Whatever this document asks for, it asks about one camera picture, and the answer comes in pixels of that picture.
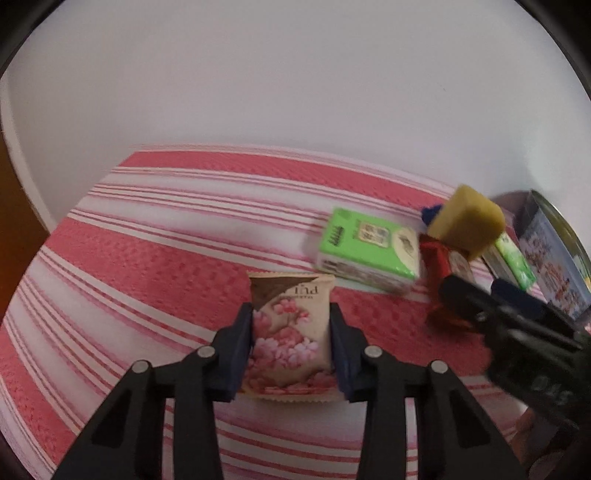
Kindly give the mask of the right hand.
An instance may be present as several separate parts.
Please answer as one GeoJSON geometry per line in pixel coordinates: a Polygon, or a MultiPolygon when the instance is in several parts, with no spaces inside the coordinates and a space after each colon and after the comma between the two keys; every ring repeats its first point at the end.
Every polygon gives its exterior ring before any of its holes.
{"type": "Polygon", "coordinates": [[[510,446],[521,465],[530,468],[536,461],[550,453],[550,444],[560,426],[527,408],[516,424],[516,433],[510,446]]]}

